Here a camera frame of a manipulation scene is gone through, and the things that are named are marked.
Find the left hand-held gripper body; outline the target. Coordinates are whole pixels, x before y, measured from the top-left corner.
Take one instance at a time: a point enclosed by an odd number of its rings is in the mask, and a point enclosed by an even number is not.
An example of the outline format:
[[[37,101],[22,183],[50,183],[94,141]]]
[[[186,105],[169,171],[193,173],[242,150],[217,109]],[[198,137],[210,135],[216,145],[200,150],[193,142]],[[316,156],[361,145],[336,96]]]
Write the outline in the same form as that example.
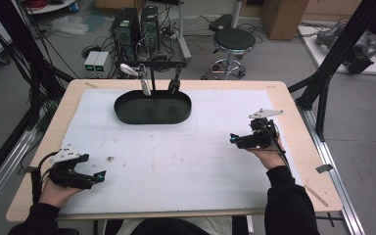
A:
[[[77,159],[80,156],[71,148],[62,148],[54,157],[49,169],[49,178],[57,185],[78,189],[90,188],[90,176],[75,171]]]

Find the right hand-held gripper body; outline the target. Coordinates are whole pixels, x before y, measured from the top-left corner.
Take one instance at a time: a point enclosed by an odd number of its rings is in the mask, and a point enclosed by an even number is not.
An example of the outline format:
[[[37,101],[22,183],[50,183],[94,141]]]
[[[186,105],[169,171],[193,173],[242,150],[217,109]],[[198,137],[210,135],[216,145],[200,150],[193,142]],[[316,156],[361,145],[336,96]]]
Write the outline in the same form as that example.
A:
[[[270,117],[282,115],[282,111],[265,110],[259,111],[249,115],[251,121],[258,118],[261,123],[261,128],[253,130],[253,133],[242,137],[243,149],[254,147],[267,148],[274,140],[278,138],[276,124]]]

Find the black key stand with tray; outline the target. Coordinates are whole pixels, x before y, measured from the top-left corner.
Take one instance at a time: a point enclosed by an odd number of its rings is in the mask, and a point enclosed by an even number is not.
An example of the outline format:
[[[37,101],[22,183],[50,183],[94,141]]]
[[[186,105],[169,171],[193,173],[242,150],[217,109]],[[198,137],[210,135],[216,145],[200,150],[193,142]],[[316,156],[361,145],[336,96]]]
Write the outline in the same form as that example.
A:
[[[156,88],[154,69],[172,69],[178,64],[182,69],[185,62],[126,62],[133,69],[140,65],[146,68],[146,77],[150,84],[151,95],[145,96],[140,90],[131,90],[120,95],[114,104],[117,118],[127,124],[177,124],[191,115],[192,101],[184,92],[178,90],[174,94]]]

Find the person's right hand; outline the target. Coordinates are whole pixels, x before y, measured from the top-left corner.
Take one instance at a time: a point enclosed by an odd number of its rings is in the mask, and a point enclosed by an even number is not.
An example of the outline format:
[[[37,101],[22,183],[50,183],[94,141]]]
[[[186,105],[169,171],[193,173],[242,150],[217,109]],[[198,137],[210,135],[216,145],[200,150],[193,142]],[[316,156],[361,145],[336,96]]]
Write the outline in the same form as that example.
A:
[[[248,152],[254,154],[266,169],[285,165],[279,150],[274,145],[270,145],[265,149],[249,148]]]

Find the person's left hand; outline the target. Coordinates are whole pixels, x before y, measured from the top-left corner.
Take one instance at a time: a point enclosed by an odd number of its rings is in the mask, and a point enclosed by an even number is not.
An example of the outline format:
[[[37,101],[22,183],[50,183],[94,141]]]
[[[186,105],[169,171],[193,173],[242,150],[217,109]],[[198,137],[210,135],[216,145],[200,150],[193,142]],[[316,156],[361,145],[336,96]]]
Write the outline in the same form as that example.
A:
[[[62,187],[48,179],[42,190],[39,203],[61,208],[63,204],[69,200],[69,198],[79,192],[81,192],[81,189]]]

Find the black round stool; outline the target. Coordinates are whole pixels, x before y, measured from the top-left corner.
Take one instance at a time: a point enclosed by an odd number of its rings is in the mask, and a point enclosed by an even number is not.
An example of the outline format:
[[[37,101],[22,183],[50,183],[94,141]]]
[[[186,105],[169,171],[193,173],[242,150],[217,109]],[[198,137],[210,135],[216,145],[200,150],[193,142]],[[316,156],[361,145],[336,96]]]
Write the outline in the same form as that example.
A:
[[[201,80],[211,78],[226,80],[230,76],[239,80],[246,78],[246,68],[236,57],[242,57],[251,52],[256,46],[255,37],[248,31],[241,28],[227,27],[217,31],[213,36],[214,53],[224,52],[227,57],[215,61],[201,77]]]

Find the white floor platform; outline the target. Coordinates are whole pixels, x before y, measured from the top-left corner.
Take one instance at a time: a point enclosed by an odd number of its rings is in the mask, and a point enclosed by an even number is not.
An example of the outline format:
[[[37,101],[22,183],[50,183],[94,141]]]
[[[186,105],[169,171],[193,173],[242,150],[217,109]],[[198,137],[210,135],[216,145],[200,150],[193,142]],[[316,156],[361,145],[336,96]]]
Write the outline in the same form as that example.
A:
[[[298,30],[303,36],[305,47],[310,53],[315,65],[319,68],[329,52],[324,45],[319,46],[315,43],[316,35],[319,30],[312,26],[299,26]],[[371,61],[373,64],[366,68],[362,74],[376,75],[376,57],[373,56]]]

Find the white power supply unit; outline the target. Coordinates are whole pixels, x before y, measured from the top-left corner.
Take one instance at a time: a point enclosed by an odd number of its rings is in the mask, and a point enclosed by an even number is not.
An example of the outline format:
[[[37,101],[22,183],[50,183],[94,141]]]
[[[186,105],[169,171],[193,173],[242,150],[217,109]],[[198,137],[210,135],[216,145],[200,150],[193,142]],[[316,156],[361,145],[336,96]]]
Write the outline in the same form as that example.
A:
[[[96,75],[95,62],[97,61],[98,56],[98,51],[90,51],[84,62],[85,70],[90,78]]]
[[[107,78],[111,68],[111,58],[108,52],[100,52],[94,63],[96,75],[100,78]]]

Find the brown cardboard box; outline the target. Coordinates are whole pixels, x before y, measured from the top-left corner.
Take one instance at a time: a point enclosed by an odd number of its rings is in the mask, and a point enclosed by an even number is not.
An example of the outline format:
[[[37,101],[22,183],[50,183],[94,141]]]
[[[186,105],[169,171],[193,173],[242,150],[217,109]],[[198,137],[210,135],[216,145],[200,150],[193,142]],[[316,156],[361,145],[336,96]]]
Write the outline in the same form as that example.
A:
[[[309,0],[264,0],[260,22],[270,40],[291,41]]]

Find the white metal stand leg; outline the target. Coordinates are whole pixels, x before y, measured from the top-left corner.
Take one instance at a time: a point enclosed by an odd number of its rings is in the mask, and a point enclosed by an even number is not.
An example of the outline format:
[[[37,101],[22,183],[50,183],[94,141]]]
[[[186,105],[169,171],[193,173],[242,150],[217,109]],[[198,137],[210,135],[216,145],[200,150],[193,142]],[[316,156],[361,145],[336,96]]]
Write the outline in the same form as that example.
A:
[[[183,58],[189,62],[192,58],[188,45],[184,38],[184,0],[177,0],[178,2],[178,30],[176,32],[179,47],[181,49]]]

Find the grey black machine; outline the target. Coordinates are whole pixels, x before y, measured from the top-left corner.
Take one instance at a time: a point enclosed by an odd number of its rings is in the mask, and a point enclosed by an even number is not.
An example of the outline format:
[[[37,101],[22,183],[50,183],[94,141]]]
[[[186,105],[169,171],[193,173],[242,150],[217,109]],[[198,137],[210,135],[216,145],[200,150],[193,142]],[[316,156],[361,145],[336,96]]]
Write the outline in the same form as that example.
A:
[[[331,49],[335,44],[346,24],[336,23],[329,30],[317,33],[315,44],[318,46],[325,45]],[[352,74],[360,74],[368,67],[374,64],[371,60],[376,54],[376,41],[370,39],[367,32],[364,31],[355,45],[351,48],[350,53],[343,61],[343,65]]]

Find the large black computer tower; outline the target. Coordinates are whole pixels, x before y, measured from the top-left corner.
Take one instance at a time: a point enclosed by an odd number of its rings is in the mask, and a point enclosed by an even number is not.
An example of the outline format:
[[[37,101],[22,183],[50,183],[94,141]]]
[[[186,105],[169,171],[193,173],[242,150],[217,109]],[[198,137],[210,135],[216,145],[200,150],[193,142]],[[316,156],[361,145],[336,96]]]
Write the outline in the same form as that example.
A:
[[[120,57],[126,61],[136,61],[136,44],[141,39],[137,9],[119,8],[111,32]]]

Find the clear plastic bag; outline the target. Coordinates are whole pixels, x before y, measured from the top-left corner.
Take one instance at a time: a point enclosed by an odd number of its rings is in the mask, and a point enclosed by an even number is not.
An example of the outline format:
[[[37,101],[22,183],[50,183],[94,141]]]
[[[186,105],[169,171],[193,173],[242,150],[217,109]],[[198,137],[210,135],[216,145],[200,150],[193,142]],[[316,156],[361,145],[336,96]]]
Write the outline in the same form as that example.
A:
[[[72,35],[84,35],[89,26],[82,17],[64,16],[51,21],[52,29]]]

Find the slim black computer tower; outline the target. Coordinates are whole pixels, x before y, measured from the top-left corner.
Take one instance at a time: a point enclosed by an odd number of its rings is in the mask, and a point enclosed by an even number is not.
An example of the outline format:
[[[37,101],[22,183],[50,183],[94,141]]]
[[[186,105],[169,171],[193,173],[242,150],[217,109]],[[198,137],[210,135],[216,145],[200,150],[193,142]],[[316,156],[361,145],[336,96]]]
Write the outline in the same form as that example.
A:
[[[147,53],[160,50],[158,13],[157,6],[144,6],[141,12],[142,38]]]

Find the aluminium rail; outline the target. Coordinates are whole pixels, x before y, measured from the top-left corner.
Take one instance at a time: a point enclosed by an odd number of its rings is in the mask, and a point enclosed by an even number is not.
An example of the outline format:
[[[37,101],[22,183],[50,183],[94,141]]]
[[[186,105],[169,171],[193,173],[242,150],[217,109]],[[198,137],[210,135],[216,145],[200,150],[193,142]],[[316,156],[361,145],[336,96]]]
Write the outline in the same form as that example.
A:
[[[22,157],[26,154],[29,147],[36,138],[37,131],[25,131],[16,142],[9,148],[9,152],[4,155],[5,160],[0,165],[0,193],[11,178]]]
[[[325,141],[322,141],[319,135],[316,133],[315,125],[316,118],[312,111],[305,111],[302,108],[298,108],[302,119],[305,123],[306,129],[316,147],[317,152],[320,155],[321,160],[325,165],[332,166],[328,170],[328,173],[332,179],[335,189],[342,202],[341,215],[345,222],[346,227],[349,230],[350,235],[365,235],[364,229],[354,209],[352,200],[347,192],[344,181],[335,165],[334,159]]]

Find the black metal frame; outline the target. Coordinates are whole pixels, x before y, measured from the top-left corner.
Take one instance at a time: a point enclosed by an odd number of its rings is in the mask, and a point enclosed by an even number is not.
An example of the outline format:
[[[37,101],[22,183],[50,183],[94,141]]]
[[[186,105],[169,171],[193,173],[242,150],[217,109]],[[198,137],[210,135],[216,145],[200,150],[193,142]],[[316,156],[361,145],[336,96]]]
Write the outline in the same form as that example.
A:
[[[348,24],[344,28],[336,43],[319,66],[308,78],[288,87],[290,93],[302,88],[304,93],[296,99],[296,104],[303,110],[310,110],[313,102],[318,99],[318,110],[315,122],[315,133],[324,142],[324,121],[328,99],[329,83],[338,67],[346,56],[350,54],[355,43],[363,32],[376,18],[376,0],[362,0],[358,5]]]
[[[23,17],[12,0],[0,0],[0,23],[13,40],[13,46],[0,34],[0,44],[15,62],[23,79],[29,85],[30,108],[0,149],[0,167],[26,130],[38,123],[41,108],[53,107],[66,92],[61,80],[71,82],[74,77],[56,68],[38,48]]]

